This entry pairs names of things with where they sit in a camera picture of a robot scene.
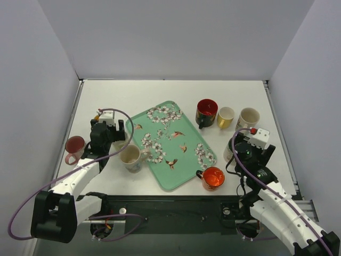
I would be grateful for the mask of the cream mug umbrella design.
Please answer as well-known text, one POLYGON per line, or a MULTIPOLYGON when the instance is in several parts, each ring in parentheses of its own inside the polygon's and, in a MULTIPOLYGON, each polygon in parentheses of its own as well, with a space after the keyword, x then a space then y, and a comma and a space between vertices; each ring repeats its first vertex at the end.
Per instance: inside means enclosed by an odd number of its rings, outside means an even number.
POLYGON ((241 128, 254 127, 260 120, 260 113, 254 108, 244 108, 238 117, 235 131, 241 128))

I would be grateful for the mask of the orange mug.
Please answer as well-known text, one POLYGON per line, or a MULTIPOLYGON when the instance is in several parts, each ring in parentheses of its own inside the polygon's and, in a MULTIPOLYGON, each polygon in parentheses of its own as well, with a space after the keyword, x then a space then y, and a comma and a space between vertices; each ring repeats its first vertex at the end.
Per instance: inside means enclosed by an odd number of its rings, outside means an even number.
POLYGON ((196 176, 201 180, 202 186, 208 191, 215 191, 219 189, 225 181, 223 171, 213 166, 204 171, 197 170, 196 176))

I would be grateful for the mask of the pale yellow faceted mug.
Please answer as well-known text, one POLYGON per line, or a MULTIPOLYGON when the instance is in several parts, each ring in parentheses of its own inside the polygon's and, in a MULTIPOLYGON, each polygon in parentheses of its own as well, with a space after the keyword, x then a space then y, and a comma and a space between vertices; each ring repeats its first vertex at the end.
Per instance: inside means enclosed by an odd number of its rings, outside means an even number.
POLYGON ((112 143, 113 147, 115 148, 116 151, 119 151, 122 149, 122 147, 124 147, 125 145, 128 144, 128 140, 119 140, 119 141, 115 141, 112 143))

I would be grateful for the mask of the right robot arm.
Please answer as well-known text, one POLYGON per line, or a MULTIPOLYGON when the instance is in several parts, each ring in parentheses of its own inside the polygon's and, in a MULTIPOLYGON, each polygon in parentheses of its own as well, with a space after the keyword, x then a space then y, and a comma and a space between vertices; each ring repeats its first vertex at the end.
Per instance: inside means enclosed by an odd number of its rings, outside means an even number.
POLYGON ((251 190, 242 196, 239 214, 264 224, 292 255, 339 255, 340 238, 316 224, 267 168, 275 150, 269 137, 268 130, 241 128, 230 140, 235 171, 251 190))

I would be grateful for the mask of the black mug red interior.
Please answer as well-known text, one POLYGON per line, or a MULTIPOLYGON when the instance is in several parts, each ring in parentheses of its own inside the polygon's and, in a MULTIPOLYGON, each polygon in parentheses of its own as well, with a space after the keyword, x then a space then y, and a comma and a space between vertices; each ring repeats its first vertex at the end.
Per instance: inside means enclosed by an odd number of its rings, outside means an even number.
POLYGON ((214 124, 218 112, 218 105, 214 100, 202 99, 197 104, 196 123, 199 129, 210 127, 214 124))

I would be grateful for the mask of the pink mug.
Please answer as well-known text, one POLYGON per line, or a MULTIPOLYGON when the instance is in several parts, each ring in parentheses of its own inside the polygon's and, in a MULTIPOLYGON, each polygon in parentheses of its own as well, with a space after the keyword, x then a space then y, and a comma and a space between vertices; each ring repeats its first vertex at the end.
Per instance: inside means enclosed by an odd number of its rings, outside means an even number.
POLYGON ((67 165, 77 164, 80 160, 85 147, 85 140, 81 136, 70 137, 66 144, 65 150, 68 153, 64 161, 67 165))

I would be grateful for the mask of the tall cream floral mug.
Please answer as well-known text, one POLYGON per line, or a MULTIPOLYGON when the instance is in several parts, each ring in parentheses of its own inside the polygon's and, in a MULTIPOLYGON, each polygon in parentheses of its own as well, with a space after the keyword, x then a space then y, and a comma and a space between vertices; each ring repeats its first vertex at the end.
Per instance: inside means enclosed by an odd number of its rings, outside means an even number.
POLYGON ((226 162, 229 162, 233 157, 234 154, 232 152, 232 139, 230 139, 224 149, 223 158, 226 162))

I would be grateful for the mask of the beige patterned mug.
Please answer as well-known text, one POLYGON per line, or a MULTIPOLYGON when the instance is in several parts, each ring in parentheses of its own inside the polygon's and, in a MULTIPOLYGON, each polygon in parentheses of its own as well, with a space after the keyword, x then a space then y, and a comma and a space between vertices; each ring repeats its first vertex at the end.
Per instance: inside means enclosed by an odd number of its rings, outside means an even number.
POLYGON ((119 154, 119 158, 124 167, 132 173, 137 173, 141 170, 143 162, 151 156, 151 151, 140 149, 136 145, 127 145, 127 147, 119 154))

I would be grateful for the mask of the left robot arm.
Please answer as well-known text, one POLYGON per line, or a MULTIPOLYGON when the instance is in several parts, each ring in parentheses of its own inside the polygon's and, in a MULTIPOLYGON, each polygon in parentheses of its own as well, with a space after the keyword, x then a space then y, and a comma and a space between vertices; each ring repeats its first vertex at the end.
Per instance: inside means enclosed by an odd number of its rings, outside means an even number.
POLYGON ((110 212, 106 194, 90 192, 79 196, 106 166, 113 142, 125 141, 123 120, 118 124, 91 120, 90 142, 80 136, 68 139, 65 150, 73 158, 74 173, 48 191, 35 196, 30 233, 34 238, 69 243, 77 226, 89 217, 105 219, 110 212))

